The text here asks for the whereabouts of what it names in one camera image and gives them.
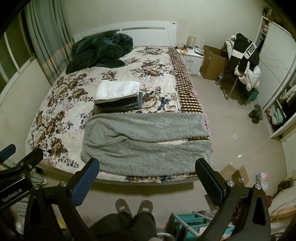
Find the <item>cardboard box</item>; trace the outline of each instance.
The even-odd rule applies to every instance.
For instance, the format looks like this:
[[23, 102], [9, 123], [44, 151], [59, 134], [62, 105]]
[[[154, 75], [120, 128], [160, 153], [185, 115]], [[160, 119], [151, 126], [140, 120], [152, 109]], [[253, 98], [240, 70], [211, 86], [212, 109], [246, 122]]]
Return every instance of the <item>cardboard box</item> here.
[[233, 180], [238, 186], [245, 187], [250, 180], [244, 165], [242, 165], [238, 170], [236, 170], [232, 165], [227, 165], [220, 174], [225, 180]]
[[211, 46], [204, 46], [204, 61], [200, 73], [204, 79], [216, 80], [221, 71], [227, 71], [229, 65], [227, 51]]

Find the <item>tile floor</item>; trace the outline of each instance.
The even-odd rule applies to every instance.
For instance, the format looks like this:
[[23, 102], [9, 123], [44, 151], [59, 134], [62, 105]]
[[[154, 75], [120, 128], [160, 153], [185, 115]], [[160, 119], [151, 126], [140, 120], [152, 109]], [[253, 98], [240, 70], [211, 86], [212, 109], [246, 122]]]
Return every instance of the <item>tile floor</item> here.
[[[200, 103], [210, 122], [210, 139], [213, 142], [213, 161], [217, 171], [231, 163], [235, 168], [245, 165], [250, 177], [248, 186], [255, 183], [255, 175], [268, 172], [269, 189], [273, 195], [277, 185], [286, 176], [283, 149], [279, 139], [269, 139], [263, 121], [253, 124], [248, 113], [254, 103], [242, 105], [235, 91], [225, 100], [220, 86], [212, 80], [191, 77]], [[53, 175], [49, 185], [57, 185], [62, 177]], [[83, 204], [77, 208], [81, 217], [92, 224], [103, 216], [116, 212], [115, 201], [124, 198], [132, 213], [136, 213], [142, 199], [153, 202], [153, 215], [158, 227], [164, 227], [171, 212], [185, 213], [191, 210], [209, 210], [212, 207], [199, 181], [164, 186], [124, 186], [94, 184]]]

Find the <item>white wardrobe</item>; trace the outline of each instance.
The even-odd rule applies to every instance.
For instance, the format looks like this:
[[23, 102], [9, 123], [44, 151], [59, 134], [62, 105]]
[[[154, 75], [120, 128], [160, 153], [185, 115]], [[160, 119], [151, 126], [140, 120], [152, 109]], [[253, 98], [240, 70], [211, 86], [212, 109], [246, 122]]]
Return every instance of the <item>white wardrobe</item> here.
[[296, 170], [296, 132], [288, 138], [283, 138], [281, 144], [285, 155], [287, 174]]
[[260, 51], [261, 76], [257, 99], [265, 110], [285, 87], [294, 71], [296, 43], [287, 30], [264, 17], [261, 19], [263, 23], [269, 23], [267, 34], [262, 32], [262, 24], [259, 25], [256, 38], [257, 47], [261, 40], [264, 41]]

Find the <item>curtain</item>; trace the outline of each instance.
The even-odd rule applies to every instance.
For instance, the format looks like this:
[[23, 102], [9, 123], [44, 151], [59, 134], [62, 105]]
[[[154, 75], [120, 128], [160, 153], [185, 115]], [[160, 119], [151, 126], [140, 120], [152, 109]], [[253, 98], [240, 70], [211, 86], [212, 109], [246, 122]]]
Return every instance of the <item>curtain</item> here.
[[73, 45], [60, 0], [31, 0], [25, 9], [29, 35], [41, 65], [53, 84], [71, 61]]

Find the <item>gray slipper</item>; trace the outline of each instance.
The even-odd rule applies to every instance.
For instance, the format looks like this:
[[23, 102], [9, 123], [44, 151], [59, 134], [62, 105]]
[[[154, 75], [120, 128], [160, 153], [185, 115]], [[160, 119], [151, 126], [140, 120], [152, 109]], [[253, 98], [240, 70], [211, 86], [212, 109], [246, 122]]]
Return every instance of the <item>gray slipper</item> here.
[[253, 122], [254, 124], [258, 124], [259, 121], [260, 121], [260, 117], [259, 117], [259, 115], [255, 115], [255, 117], [252, 119], [252, 122]]
[[258, 114], [260, 120], [263, 120], [263, 114], [262, 114], [262, 111], [259, 110], [259, 111], [257, 112], [257, 114]]
[[137, 213], [152, 213], [152, 210], [153, 210], [152, 202], [148, 199], [144, 199], [141, 201]]
[[258, 105], [258, 104], [255, 104], [255, 105], [254, 105], [254, 107], [255, 107], [255, 110], [256, 110], [256, 111], [258, 111], [258, 110], [260, 110], [260, 109], [261, 109], [261, 106], [260, 106], [260, 105]]
[[116, 201], [115, 207], [116, 207], [116, 210], [117, 210], [118, 213], [120, 213], [120, 212], [127, 212], [127, 213], [131, 214], [131, 210], [130, 210], [128, 204], [122, 198], [120, 198], [120, 199], [118, 199]]

